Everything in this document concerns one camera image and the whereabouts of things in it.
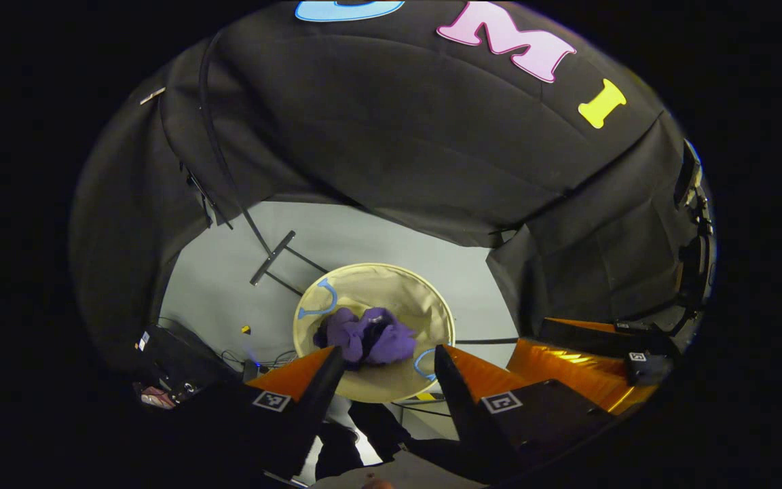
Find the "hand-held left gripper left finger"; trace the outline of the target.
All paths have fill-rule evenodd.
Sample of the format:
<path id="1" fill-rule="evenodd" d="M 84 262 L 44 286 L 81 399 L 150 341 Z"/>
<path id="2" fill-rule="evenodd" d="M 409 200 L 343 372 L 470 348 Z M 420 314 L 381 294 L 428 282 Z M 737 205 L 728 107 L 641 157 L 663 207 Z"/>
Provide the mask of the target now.
<path id="1" fill-rule="evenodd" d="M 330 346 L 187 401 L 179 414 L 200 467 L 235 480 L 291 480 L 301 473 L 343 373 L 341 347 Z"/>

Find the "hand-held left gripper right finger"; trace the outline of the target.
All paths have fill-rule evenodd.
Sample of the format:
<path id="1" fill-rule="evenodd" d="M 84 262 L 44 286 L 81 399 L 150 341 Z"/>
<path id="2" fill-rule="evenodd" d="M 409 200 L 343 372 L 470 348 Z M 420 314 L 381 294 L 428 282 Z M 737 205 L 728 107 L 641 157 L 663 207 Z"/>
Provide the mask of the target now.
<path id="1" fill-rule="evenodd" d="M 447 344 L 434 349 L 434 373 L 460 443 L 491 480 L 551 465 L 616 421 L 562 381 L 525 380 Z"/>

